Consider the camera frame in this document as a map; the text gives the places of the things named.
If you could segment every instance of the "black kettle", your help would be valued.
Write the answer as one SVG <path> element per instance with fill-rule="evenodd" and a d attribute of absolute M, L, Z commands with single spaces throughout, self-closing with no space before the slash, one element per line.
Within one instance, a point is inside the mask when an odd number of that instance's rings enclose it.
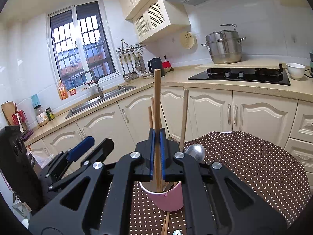
<path fill-rule="evenodd" d="M 149 71 L 154 74 L 155 69 L 161 70 L 161 77 L 165 75 L 165 71 L 163 69 L 161 58 L 155 57 L 154 59 L 151 59 L 148 61 L 148 67 Z"/>

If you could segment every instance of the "window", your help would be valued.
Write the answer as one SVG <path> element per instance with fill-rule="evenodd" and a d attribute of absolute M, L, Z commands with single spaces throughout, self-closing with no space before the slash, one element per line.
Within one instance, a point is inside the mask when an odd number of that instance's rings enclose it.
<path fill-rule="evenodd" d="M 52 46 L 60 80 L 67 90 L 87 81 L 84 71 L 103 78 L 116 72 L 98 2 L 72 6 L 50 17 Z"/>

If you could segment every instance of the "faucet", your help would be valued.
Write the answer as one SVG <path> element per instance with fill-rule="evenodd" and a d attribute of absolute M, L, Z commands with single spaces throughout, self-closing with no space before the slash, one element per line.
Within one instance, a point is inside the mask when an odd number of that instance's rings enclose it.
<path fill-rule="evenodd" d="M 86 74 L 86 73 L 91 73 L 92 79 L 93 79 L 93 80 L 96 82 L 96 84 L 97 84 L 99 96 L 100 96 L 101 99 L 103 99 L 103 98 L 104 98 L 104 95 L 103 95 L 103 92 L 102 92 L 103 88 L 100 88 L 100 86 L 99 86 L 99 83 L 98 83 L 99 78 L 96 77 L 96 75 L 94 74 L 94 71 L 93 71 L 93 70 L 89 70 L 89 71 L 84 71 L 84 72 L 80 75 L 80 78 L 81 78 L 82 81 L 83 81 L 82 76 L 83 76 L 84 74 Z"/>

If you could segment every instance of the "brown tablecloth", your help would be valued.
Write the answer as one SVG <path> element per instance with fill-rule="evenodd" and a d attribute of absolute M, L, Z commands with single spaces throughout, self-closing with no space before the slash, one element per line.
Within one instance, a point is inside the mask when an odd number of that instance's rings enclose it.
<path fill-rule="evenodd" d="M 310 199 L 310 188 L 302 164 L 282 148 L 245 132 L 211 132 L 189 141 L 206 149 L 204 163 L 219 161 L 232 170 L 290 226 Z M 158 209 L 134 183 L 130 235 L 159 235 L 166 212 Z M 170 215 L 168 234 L 180 229 L 186 234 L 184 208 Z"/>

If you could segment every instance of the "kitchen sink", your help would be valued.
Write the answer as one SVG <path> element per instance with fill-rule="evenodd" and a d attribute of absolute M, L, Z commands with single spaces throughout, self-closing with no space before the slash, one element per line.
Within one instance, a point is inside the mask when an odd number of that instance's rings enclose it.
<path fill-rule="evenodd" d="M 77 113 L 79 113 L 85 109 L 88 109 L 88 108 L 90 108 L 90 107 L 92 107 L 98 103 L 101 103 L 107 99 L 110 99 L 114 96 L 120 95 L 120 94 L 127 92 L 131 89 L 134 89 L 134 88 L 136 88 L 136 87 L 135 86 L 118 86 L 118 88 L 116 88 L 110 92 L 105 93 L 103 98 L 98 96 L 92 100 L 89 100 L 83 104 L 80 104 L 80 105 L 74 107 L 73 109 L 70 109 L 70 111 L 66 115 L 65 119 L 70 118 L 71 116 L 73 116 L 73 115 L 75 115 L 75 114 L 77 114 Z"/>

